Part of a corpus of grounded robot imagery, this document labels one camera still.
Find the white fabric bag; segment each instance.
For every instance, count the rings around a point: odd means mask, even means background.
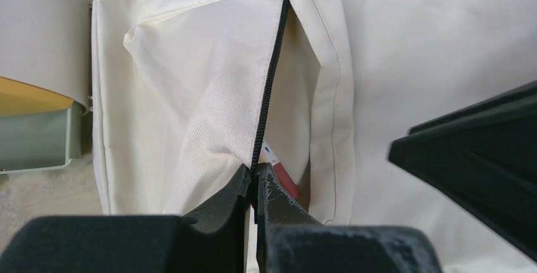
[[[534,272],[386,153],[411,126],[537,77],[535,0],[289,1],[265,139],[310,178],[309,212],[416,227],[446,272]],[[94,0],[105,213],[186,213],[251,165],[282,2]]]

